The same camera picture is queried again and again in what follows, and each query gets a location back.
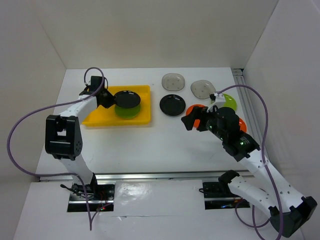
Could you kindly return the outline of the orange plate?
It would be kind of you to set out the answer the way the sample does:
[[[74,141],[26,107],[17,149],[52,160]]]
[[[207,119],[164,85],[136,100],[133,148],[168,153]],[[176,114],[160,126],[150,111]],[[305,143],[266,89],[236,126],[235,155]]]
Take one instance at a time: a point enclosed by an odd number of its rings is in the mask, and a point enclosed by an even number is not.
[[[189,107],[187,108],[185,115],[186,115],[186,116],[189,115],[189,114],[191,113],[191,111],[193,110],[194,107],[201,107],[201,108],[203,108],[203,107],[205,107],[205,105],[202,105],[202,104],[193,104],[193,105],[191,105],[191,106],[189,106]],[[199,120],[199,119],[196,119],[196,120],[194,121],[193,127],[194,127],[194,128],[197,128],[197,127],[199,126],[199,124],[200,124],[200,120]]]
[[[239,126],[240,126],[240,130],[247,133],[247,125],[245,123],[245,121],[242,118],[239,118]]]

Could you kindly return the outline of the green plate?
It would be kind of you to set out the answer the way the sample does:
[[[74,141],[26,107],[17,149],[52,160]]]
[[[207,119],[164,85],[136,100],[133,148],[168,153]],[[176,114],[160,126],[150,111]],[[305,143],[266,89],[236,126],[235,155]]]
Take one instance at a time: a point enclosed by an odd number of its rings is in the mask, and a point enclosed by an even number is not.
[[[237,111],[237,103],[236,103],[235,99],[228,94],[225,94],[225,93],[222,93],[222,94],[224,95],[225,100],[226,100],[223,107],[231,108],[236,112]]]
[[[140,110],[140,104],[131,108],[124,108],[116,105],[114,108],[115,114],[122,119],[133,119],[139,115]]]

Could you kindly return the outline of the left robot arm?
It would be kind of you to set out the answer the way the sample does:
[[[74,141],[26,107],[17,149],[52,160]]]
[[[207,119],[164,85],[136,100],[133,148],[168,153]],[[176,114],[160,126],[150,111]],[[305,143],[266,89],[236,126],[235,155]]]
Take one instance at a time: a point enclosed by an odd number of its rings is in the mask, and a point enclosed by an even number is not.
[[[82,156],[83,139],[81,123],[98,107],[109,108],[115,97],[104,86],[94,95],[93,87],[87,86],[78,100],[58,115],[49,115],[45,123],[45,151],[59,160],[72,173],[72,192],[92,200],[99,195],[95,174],[87,167]]]

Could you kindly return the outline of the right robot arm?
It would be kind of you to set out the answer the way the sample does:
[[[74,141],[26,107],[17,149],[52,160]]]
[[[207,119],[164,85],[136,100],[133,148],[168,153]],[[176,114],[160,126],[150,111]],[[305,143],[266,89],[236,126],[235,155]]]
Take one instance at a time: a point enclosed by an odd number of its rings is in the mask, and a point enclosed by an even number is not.
[[[199,132],[210,131],[222,142],[224,150],[245,167],[262,185],[250,185],[234,170],[219,177],[218,190],[223,196],[232,193],[264,212],[273,228],[285,238],[291,237],[314,213],[317,202],[297,191],[263,155],[259,144],[240,129],[240,118],[229,107],[194,107],[182,117],[190,131],[198,120]]]

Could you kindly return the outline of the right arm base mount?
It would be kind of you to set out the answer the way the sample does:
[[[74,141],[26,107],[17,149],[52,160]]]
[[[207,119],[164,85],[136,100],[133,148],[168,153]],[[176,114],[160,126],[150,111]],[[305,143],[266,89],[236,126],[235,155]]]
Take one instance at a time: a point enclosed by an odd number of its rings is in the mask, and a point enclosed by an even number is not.
[[[220,182],[203,182],[198,190],[204,197],[205,210],[222,210],[250,208],[250,204],[242,197],[230,192],[229,188]]]

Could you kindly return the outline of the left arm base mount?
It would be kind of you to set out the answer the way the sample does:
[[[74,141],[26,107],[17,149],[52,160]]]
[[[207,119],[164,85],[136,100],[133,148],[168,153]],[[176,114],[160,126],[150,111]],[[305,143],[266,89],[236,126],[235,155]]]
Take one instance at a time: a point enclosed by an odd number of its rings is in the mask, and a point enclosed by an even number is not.
[[[88,205],[90,212],[113,212],[114,211],[114,198],[115,198],[115,183],[98,184],[97,193],[89,191]],[[70,192],[67,212],[68,213],[80,213],[86,212],[86,199],[84,192],[76,189],[76,186],[67,187],[64,184],[60,184],[60,187]]]

